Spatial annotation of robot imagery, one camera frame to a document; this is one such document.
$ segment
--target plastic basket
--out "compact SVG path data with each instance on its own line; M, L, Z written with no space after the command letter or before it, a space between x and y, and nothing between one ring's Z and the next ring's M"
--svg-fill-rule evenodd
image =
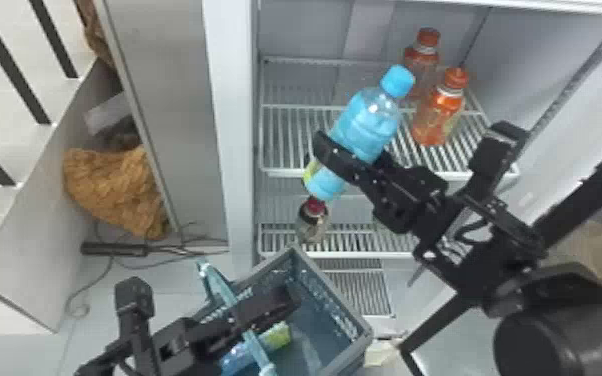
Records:
M244 299L283 283L299 294L302 304L285 320L291 328L292 342L269 356L278 375L352 375L364 362L373 331L303 252L290 248L278 253L231 288L238 299ZM226 310L221 299L213 298L192 318L208 322ZM258 368L253 366L239 376L257 373Z

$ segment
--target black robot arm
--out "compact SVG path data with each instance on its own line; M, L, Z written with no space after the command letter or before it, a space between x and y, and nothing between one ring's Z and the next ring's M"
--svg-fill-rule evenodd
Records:
M503 318L493 344L503 376L602 375L601 284L580 264L538 267L541 237L494 194L527 137L492 125L468 163L471 178L453 194L424 166L403 168L387 152L370 165L321 131L313 138L314 157L359 187L390 231L415 235L415 259L456 290L400 345L416 376L424 374L411 353L473 307Z

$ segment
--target brown bag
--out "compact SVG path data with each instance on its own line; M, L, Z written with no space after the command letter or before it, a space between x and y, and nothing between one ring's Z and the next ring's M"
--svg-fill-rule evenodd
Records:
M93 0L75 0L77 5L77 11L84 24L84 36L86 37L86 43L93 50L93 52L101 58L107 65L112 69L116 70L114 66L114 60L112 60L112 54L110 48L107 46L105 41L105 34L103 28L98 20L98 14L96 13L96 7L93 5Z
M151 240L168 232L163 199L142 146L122 153L70 149L63 175L70 196L94 217Z

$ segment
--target orange juice bottle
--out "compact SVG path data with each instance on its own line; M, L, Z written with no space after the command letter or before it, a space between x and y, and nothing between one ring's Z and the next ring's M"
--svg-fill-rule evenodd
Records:
M441 34L438 30L425 27L418 32L416 44L404 49L403 65L415 76L415 85L406 99L417 101L434 86L439 52L436 50Z
M464 88L469 76L460 68L448 68L443 82L430 90L421 103L410 126L411 136L420 145L440 145L459 120L464 107Z

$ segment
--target blue bottle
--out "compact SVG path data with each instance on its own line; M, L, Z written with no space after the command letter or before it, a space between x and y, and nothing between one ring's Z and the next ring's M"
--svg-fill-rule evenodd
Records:
M401 112L397 100L413 86L415 78L401 65L392 66L380 80L380 87L366 88L355 94L348 107L329 131L329 137L357 158L373 163L399 128ZM331 201L343 191L345 181L312 160L303 174L312 196Z

